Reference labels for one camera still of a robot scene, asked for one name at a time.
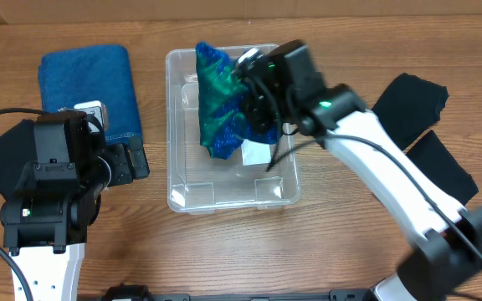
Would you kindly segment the blue sequin glitter garment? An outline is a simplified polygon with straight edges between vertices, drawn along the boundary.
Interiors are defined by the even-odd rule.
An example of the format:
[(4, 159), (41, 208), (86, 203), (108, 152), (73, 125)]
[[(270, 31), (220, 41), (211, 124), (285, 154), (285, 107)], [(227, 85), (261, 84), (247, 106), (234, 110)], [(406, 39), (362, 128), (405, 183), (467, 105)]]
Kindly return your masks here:
[(241, 111), (249, 90), (235, 74), (229, 55), (206, 42), (195, 47), (200, 145), (210, 157), (227, 160), (245, 140), (279, 145), (281, 136), (257, 135)]

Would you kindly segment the black cloth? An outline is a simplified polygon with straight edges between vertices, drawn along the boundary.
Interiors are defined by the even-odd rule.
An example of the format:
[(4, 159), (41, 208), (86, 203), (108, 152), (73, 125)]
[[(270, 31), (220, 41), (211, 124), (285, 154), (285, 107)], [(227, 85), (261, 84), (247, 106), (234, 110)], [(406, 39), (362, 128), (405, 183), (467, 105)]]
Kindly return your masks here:
[(372, 112), (394, 143), (405, 150), (440, 121), (448, 98), (445, 86), (402, 73), (386, 87)]
[(407, 157), (433, 184), (463, 206), (479, 192), (473, 177), (454, 159), (433, 130), (408, 151)]
[(0, 194), (13, 197), (23, 166), (36, 159), (34, 122), (22, 120), (0, 136)]

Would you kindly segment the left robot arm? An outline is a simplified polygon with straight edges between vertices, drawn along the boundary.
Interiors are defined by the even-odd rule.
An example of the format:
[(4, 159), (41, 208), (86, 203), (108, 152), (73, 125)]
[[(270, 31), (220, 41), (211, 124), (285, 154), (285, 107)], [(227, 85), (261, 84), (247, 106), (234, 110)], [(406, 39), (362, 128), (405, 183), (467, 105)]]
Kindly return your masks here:
[(40, 115), (33, 159), (2, 208), (16, 300), (75, 300), (87, 228), (101, 193), (148, 175), (140, 137), (106, 145), (102, 123), (84, 111)]

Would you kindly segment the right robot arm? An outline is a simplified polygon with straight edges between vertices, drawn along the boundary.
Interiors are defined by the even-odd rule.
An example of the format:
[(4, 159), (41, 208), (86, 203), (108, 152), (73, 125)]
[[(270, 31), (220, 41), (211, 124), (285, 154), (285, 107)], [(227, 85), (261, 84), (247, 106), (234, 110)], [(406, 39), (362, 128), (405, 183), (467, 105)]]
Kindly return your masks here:
[(466, 209), (433, 184), (347, 85), (329, 87), (300, 40), (245, 51), (235, 74), (256, 132), (295, 125), (347, 165), (400, 226), (411, 253), (372, 287), (372, 300), (444, 300), (482, 270), (482, 208)]

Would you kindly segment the clear plastic storage bin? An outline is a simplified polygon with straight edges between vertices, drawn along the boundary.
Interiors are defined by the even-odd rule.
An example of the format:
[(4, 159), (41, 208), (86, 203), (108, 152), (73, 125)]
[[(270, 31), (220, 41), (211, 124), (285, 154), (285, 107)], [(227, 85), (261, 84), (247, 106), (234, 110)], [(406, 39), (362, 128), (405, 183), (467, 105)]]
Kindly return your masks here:
[(298, 162), (289, 155), (272, 170), (244, 166), (241, 147), (229, 159), (213, 159), (199, 144), (196, 52), (166, 56), (167, 204), (174, 212), (215, 213), (245, 207), (282, 207), (300, 198)]

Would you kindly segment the white label in bin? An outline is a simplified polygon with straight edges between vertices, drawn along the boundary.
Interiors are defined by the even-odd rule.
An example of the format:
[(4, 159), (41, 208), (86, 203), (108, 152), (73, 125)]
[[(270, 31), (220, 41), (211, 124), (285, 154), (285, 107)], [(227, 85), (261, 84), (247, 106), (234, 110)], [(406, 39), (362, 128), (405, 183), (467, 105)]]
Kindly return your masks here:
[(271, 161), (270, 145), (245, 140), (241, 145), (244, 166), (269, 164)]

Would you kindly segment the folded blue denim jeans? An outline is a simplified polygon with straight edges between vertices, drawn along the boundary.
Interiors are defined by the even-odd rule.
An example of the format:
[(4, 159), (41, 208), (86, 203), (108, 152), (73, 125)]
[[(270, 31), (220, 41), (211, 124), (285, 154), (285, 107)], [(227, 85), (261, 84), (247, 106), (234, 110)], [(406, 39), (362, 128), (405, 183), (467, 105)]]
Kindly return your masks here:
[(98, 100), (106, 107), (108, 145), (143, 137), (129, 54), (118, 44), (73, 48), (46, 54), (38, 67), (42, 109)]

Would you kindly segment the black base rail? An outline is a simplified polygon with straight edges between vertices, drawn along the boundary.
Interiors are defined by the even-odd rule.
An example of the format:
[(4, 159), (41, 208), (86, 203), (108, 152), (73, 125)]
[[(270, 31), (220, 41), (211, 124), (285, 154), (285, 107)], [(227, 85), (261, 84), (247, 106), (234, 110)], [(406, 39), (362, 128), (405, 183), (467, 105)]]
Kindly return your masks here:
[(143, 300), (143, 301), (372, 301), (368, 288), (332, 289), (328, 293), (223, 294), (194, 296), (186, 293), (154, 294), (146, 285), (124, 285), (109, 288), (104, 295), (79, 295), (77, 301)]

